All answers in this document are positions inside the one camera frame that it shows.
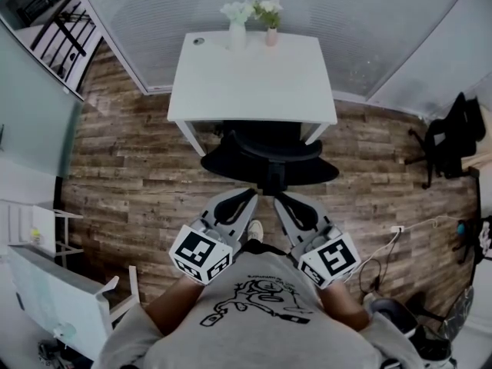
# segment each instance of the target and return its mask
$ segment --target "white cable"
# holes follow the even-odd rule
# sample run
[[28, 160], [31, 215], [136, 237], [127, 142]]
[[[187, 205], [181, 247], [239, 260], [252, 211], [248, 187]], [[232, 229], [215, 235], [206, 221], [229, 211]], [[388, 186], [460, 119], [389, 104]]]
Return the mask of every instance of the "white cable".
[[421, 222], [419, 222], [419, 223], [413, 224], [413, 225], [411, 225], [410, 227], [405, 227], [405, 230], [410, 230], [410, 229], [412, 229], [413, 227], [417, 227], [418, 225], [425, 224], [425, 223], [427, 223], [427, 222], [429, 222], [429, 221], [432, 221], [432, 228], [436, 228], [436, 227], [437, 227], [437, 220], [438, 220], [439, 218], [450, 218], [451, 220], [456, 220], [456, 221], [462, 220], [462, 219], [460, 219], [460, 218], [453, 218], [453, 217], [451, 217], [451, 216], [448, 216], [447, 214], [441, 214], [440, 216], [437, 216], [437, 217], [435, 217], [435, 218], [429, 218], [429, 219], [427, 219], [427, 220], [424, 220], [424, 221], [421, 221]]
[[390, 240], [389, 243], [387, 243], [385, 246], [381, 247], [381, 248], [378, 248], [366, 261], [364, 261], [362, 264], [360, 264], [357, 268], [355, 268], [349, 275], [348, 275], [348, 278], [345, 279], [344, 283], [347, 283], [349, 281], [349, 279], [354, 276], [358, 271], [359, 269], [361, 269], [364, 265], [366, 265], [367, 262], [369, 262], [370, 260], [372, 260], [372, 258], [381, 250], [387, 248], [390, 244], [392, 244], [399, 236], [400, 236], [401, 232], [397, 232], [395, 234], [395, 236], [393, 237], [393, 239]]
[[[441, 215], [439, 215], [439, 216], [437, 216], [437, 217], [435, 217], [435, 218], [428, 218], [427, 220], [420, 221], [420, 222], [418, 222], [418, 223], [416, 223], [416, 224], [411, 225], [410, 227], [404, 227], [403, 231], [406, 231], [406, 230], [411, 230], [412, 228], [417, 227], [418, 225], [422, 225], [422, 224], [428, 223], [429, 221], [432, 221], [432, 228], [436, 228], [436, 227], [438, 226], [437, 220], [438, 220], [439, 218], [449, 218], [449, 219], [451, 219], [451, 220], [457, 220], [457, 221], [461, 220], [460, 218], [453, 218], [452, 216], [448, 216], [447, 214], [441, 214]], [[363, 267], [363, 266], [364, 266], [367, 262], [369, 262], [370, 260], [372, 260], [372, 259], [374, 258], [374, 256], [375, 256], [375, 255], [376, 255], [379, 251], [381, 251], [381, 250], [383, 250], [383, 249], [387, 248], [387, 247], [388, 247], [389, 245], [391, 245], [391, 244], [392, 244], [392, 243], [393, 243], [396, 239], [398, 239], [398, 237], [400, 236], [401, 232], [402, 232], [402, 231], [397, 232], [397, 233], [395, 234], [395, 236], [393, 237], [393, 239], [391, 239], [391, 240], [389, 241], [389, 243], [387, 243], [385, 246], [382, 246], [382, 247], [378, 248], [378, 249], [377, 249], [377, 250], [376, 250], [373, 254], [371, 254], [371, 256], [370, 256], [370, 257], [369, 257], [366, 261], [364, 261], [364, 262], [363, 262], [362, 264], [360, 264], [357, 268], [355, 268], [355, 269], [354, 269], [354, 270], [353, 270], [353, 271], [352, 271], [352, 272], [348, 275], [348, 278], [346, 278], [346, 279], [344, 280], [344, 283], [347, 283], [347, 282], [350, 280], [350, 278], [351, 278], [352, 276], [354, 276], [354, 275], [355, 275], [355, 274], [356, 274], [356, 273], [357, 273], [357, 272], [358, 272], [358, 271], [359, 271], [359, 270], [360, 270], [360, 269], [361, 269], [361, 268], [362, 268], [362, 267]]]

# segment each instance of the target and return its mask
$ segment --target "desk leg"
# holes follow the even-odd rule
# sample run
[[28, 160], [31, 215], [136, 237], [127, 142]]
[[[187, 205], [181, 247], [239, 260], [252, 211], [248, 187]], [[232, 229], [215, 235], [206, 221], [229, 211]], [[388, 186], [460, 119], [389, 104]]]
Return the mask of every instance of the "desk leg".
[[194, 130], [193, 124], [189, 121], [177, 120], [176, 125], [183, 133], [183, 135], [189, 140], [191, 146], [197, 151], [197, 153], [203, 157], [205, 156], [205, 150], [201, 145], [200, 141], [196, 138], [196, 132]]
[[302, 138], [306, 142], [306, 145], [312, 144], [317, 138], [323, 134], [323, 131], [329, 126], [328, 123], [321, 123], [319, 125], [312, 124], [307, 133]]
[[[68, 219], [64, 218], [65, 228], [65, 244], [68, 246]], [[67, 256], [65, 254], [65, 247], [61, 246], [61, 265], [63, 268], [67, 268]]]

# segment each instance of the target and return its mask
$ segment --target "small pink pot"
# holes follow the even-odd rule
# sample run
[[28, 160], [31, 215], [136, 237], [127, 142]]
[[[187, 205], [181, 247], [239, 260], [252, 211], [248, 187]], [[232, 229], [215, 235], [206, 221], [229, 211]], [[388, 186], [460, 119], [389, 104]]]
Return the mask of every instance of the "small pink pot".
[[269, 28], [267, 30], [267, 46], [274, 46], [277, 44], [278, 33], [276, 28]]

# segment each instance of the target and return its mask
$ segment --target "wooden floor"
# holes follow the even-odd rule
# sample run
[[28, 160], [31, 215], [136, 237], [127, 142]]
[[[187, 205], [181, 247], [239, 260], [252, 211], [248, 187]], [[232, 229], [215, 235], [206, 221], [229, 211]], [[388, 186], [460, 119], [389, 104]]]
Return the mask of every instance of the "wooden floor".
[[[92, 62], [81, 94], [87, 105], [77, 130], [70, 175], [62, 189], [65, 209], [84, 215], [71, 224], [74, 243], [81, 244], [92, 277], [107, 280], [136, 265], [142, 301], [158, 296], [179, 273], [168, 249], [184, 223], [195, 218], [207, 200], [246, 184], [205, 171], [178, 128], [167, 122], [167, 95], [143, 96], [106, 44]], [[476, 210], [471, 178], [436, 179], [421, 188], [423, 164], [405, 166], [403, 159], [421, 154], [407, 134], [421, 134], [424, 124], [414, 116], [381, 108], [337, 102], [339, 122], [321, 137], [323, 157], [340, 169], [327, 184], [293, 187], [323, 202], [330, 218], [351, 233], [362, 258], [389, 242], [392, 225], [418, 223], [439, 214], [469, 218]], [[218, 138], [201, 128], [212, 147]], [[261, 198], [258, 218], [265, 241], [287, 249], [271, 198]], [[431, 223], [402, 235], [391, 255], [381, 291], [402, 301], [428, 291], [428, 308], [445, 314], [470, 280], [471, 258], [457, 265], [462, 251], [456, 221]], [[377, 258], [384, 262], [387, 252]], [[363, 288], [377, 273], [371, 262]], [[360, 297], [358, 279], [350, 282]]]

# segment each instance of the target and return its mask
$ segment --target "white flower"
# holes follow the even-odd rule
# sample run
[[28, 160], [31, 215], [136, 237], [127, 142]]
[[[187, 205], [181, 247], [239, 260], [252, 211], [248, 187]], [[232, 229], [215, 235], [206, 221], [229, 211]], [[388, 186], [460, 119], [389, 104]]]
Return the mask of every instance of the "white flower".
[[221, 12], [228, 17], [231, 22], [245, 23], [253, 13], [253, 5], [246, 0], [245, 2], [233, 2], [232, 4], [224, 4]]
[[266, 12], [279, 12], [283, 9], [275, 0], [263, 0], [260, 2], [260, 7]]

